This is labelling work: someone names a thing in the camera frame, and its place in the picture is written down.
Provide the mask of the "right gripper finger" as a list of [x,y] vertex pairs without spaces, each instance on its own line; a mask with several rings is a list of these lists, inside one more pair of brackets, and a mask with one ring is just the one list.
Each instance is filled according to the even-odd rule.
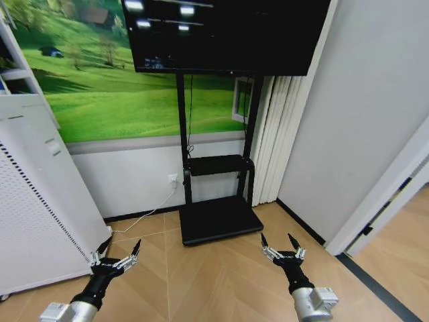
[[299,260],[303,260],[306,253],[306,249],[302,248],[298,240],[295,239],[290,233],[288,234],[288,237],[292,247],[295,250],[295,257]]
[[267,257],[272,262],[276,260],[282,259],[284,256],[279,253],[277,250],[269,247],[268,242],[264,236],[263,233],[261,233],[261,246],[262,246],[262,252],[265,257]]

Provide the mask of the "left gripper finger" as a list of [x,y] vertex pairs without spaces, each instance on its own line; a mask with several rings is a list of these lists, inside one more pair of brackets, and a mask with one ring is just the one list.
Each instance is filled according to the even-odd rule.
[[89,264],[91,266],[96,266],[101,263],[101,259],[104,257],[105,252],[111,243],[111,238],[108,238],[103,243],[100,244],[100,246],[94,251],[90,253],[90,262]]
[[138,261],[138,255],[139,255],[139,249],[141,246],[141,239],[138,240],[138,242],[135,244],[131,254],[125,258],[123,258],[122,260],[119,260],[116,264],[115,267],[118,270],[128,270],[130,269],[133,265],[135,265]]

